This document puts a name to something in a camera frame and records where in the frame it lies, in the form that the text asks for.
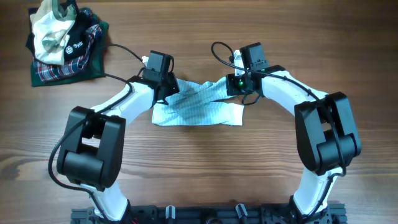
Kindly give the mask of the light blue striped garment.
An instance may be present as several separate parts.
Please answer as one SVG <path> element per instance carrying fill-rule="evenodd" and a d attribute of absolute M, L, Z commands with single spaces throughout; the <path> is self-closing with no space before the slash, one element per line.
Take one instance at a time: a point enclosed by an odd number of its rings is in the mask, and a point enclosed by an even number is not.
<path fill-rule="evenodd" d="M 243 125 L 244 106 L 226 103 L 226 78 L 202 84 L 177 80 L 180 91 L 166 98 L 168 105 L 157 103 L 152 124 L 158 126 Z"/>

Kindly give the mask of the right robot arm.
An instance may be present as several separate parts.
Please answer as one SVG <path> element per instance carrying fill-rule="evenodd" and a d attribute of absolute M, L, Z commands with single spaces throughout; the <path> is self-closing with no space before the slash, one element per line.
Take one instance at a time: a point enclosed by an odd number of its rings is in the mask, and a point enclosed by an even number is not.
<path fill-rule="evenodd" d="M 232 51 L 226 64 L 235 70 L 227 75 L 228 95 L 246 98 L 257 93 L 258 98 L 275 101 L 294 116 L 304 170 L 290 199 L 290 218 L 308 223 L 324 216 L 335 181 L 347 174 L 362 149 L 348 97 L 340 91 L 316 90 L 284 67 L 270 66 L 260 43 Z"/>

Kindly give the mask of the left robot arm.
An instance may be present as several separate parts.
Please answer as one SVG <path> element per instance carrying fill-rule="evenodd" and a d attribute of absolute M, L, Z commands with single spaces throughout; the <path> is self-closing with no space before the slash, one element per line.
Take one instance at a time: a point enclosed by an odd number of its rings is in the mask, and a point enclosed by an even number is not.
<path fill-rule="evenodd" d="M 132 223 L 130 201 L 119 188 L 126 128 L 155 104 L 178 93 L 171 55 L 151 51 L 138 75 L 108 101 L 71 110 L 53 152 L 69 189 L 86 192 L 92 207 L 72 210 L 71 223 Z"/>

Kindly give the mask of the green folded cloth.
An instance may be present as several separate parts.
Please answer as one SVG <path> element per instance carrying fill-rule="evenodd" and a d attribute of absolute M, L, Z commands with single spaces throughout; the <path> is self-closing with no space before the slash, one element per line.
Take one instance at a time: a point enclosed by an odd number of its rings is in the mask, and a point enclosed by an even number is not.
<path fill-rule="evenodd" d="M 35 59 L 30 66 L 31 86 L 64 85 L 103 77 L 103 54 L 100 50 L 104 47 L 108 28 L 109 24 L 101 21 L 87 29 L 90 41 L 85 53 L 64 65 L 47 65 Z"/>

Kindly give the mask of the black garment white logo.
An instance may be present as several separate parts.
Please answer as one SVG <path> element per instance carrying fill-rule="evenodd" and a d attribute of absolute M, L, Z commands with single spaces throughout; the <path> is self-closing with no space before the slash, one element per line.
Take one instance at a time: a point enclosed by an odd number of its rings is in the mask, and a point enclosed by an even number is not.
<path fill-rule="evenodd" d="M 29 9 L 30 34 L 26 47 L 42 63 L 63 65 L 86 54 L 86 31 L 98 23 L 91 9 L 79 8 L 75 0 L 44 0 Z"/>

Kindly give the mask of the red plaid shirt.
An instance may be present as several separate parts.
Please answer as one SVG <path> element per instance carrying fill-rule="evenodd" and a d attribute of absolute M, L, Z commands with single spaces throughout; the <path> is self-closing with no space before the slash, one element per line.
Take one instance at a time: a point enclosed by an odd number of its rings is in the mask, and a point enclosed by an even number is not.
<path fill-rule="evenodd" d="M 65 63 L 50 65 L 34 59 L 30 66 L 32 86 L 63 85 L 99 78 L 101 74 L 92 71 L 90 59 L 95 48 L 103 43 L 106 31 L 106 24 L 90 8 L 81 8 L 68 33 Z"/>

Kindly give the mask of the cream camouflage garment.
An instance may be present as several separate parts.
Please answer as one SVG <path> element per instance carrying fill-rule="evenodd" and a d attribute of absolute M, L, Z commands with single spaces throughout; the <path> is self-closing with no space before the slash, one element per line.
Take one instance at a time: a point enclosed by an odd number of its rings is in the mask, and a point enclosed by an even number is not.
<path fill-rule="evenodd" d="M 30 16 L 34 36 L 34 57 L 46 64 L 62 65 L 64 50 L 77 17 L 75 1 L 43 0 Z"/>

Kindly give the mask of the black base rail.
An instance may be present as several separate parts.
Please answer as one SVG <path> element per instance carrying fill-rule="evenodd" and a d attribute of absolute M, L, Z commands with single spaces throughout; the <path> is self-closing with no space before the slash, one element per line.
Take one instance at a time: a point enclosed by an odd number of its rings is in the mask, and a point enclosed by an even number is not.
<path fill-rule="evenodd" d="M 243 214 L 238 206 L 244 208 Z M 156 207 L 131 206 L 129 213 L 120 222 L 111 223 L 299 223 L 293 210 L 288 213 L 287 204 L 263 204 L 257 207 L 243 204 L 234 207 Z M 94 207 L 73 209 L 70 223 L 107 223 L 95 214 Z M 348 223 L 345 205 L 329 204 L 321 215 L 308 223 Z"/>

